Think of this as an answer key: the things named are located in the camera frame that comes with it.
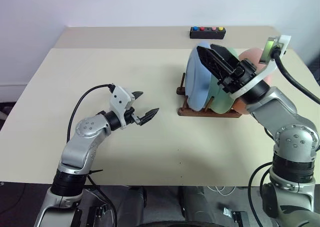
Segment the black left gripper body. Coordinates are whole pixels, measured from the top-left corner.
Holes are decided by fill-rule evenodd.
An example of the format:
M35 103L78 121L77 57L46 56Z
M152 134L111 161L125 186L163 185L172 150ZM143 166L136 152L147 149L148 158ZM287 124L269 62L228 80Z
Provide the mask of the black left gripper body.
M127 125L136 123L140 126L142 124L142 120L135 114L133 107L124 112L124 120Z

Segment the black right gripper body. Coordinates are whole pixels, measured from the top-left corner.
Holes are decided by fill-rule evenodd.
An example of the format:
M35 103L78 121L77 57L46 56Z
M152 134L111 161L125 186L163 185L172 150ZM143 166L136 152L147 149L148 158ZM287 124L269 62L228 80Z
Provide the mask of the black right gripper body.
M256 76L257 67L248 59L241 60L232 74L218 81L226 93L235 93Z

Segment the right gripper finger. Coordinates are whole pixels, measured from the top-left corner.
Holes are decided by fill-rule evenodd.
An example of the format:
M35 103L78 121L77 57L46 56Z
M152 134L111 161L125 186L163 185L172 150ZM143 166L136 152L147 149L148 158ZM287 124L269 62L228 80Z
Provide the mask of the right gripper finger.
M234 70L239 61L239 57L233 48L227 48L222 45L211 44L211 49L218 53L223 62L228 65L230 70Z
M234 69L215 50L197 46L196 51L202 65L219 81L232 75Z

